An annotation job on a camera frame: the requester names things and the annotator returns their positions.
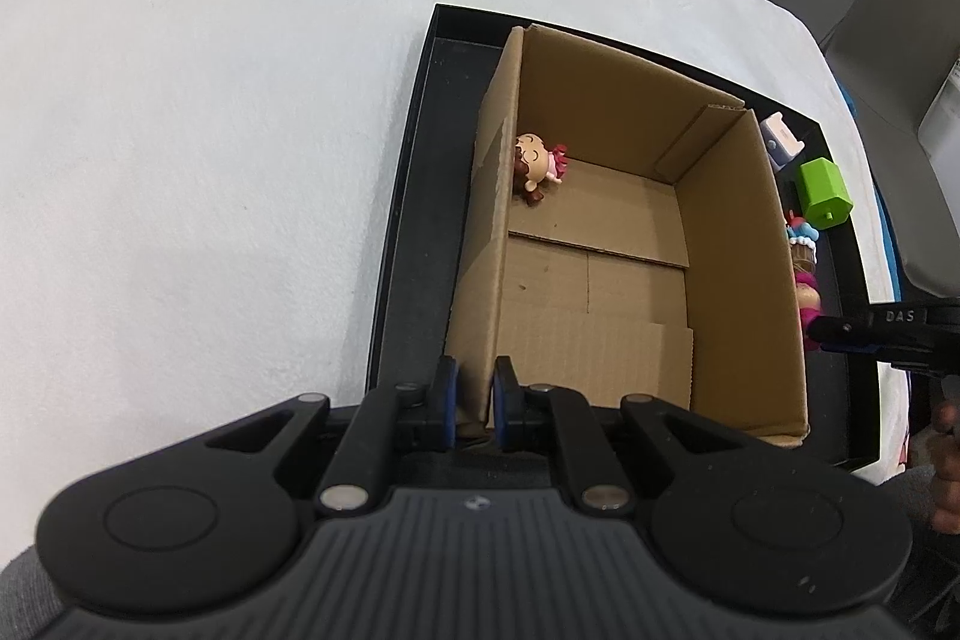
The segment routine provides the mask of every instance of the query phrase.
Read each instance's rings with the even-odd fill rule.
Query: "black tray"
[[[441,4],[434,9],[397,165],[373,317],[368,389],[380,383],[425,381],[443,353],[480,101],[511,28],[534,22]],[[560,25],[554,28],[632,52],[737,95],[759,118],[777,111],[784,114],[787,126],[806,146],[776,180],[784,207],[800,212],[793,182],[797,166],[813,158],[829,158],[816,122],[659,53]],[[859,313],[868,301],[867,287],[849,221],[822,232],[817,260],[824,312]],[[744,350],[749,350],[750,335],[743,336]],[[876,461],[880,457],[880,388],[875,362],[870,357],[808,353],[806,385],[811,432],[802,450],[845,469]]]

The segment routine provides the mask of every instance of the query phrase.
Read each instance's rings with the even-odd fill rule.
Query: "metal screw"
[[[359,485],[331,485],[320,494],[320,504],[330,510],[357,510],[364,504],[370,495]]]
[[[595,510],[618,510],[630,501],[630,493],[619,485],[592,485],[582,499]]]
[[[491,506],[491,502],[487,497],[481,497],[479,495],[475,497],[470,497],[467,501],[464,502],[464,507],[467,510],[486,510]]]

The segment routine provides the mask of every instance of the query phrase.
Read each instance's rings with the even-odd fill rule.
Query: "round table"
[[[358,401],[436,2],[637,44],[817,119],[891,297],[856,126],[765,0],[0,0],[0,565],[85,473],[302,391]],[[872,480],[906,421],[904,375],[881,384]]]

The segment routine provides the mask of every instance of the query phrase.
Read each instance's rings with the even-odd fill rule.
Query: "gray chair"
[[[938,296],[960,295],[960,237],[917,130],[958,55],[960,0],[855,0],[824,51],[856,102],[904,273]]]

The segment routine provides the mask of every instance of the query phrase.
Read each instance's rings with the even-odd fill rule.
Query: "doll face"
[[[530,167],[527,179],[539,183],[546,177],[547,165],[549,164],[544,141],[536,134],[521,134],[517,137],[517,149],[520,150],[520,157],[523,162]]]

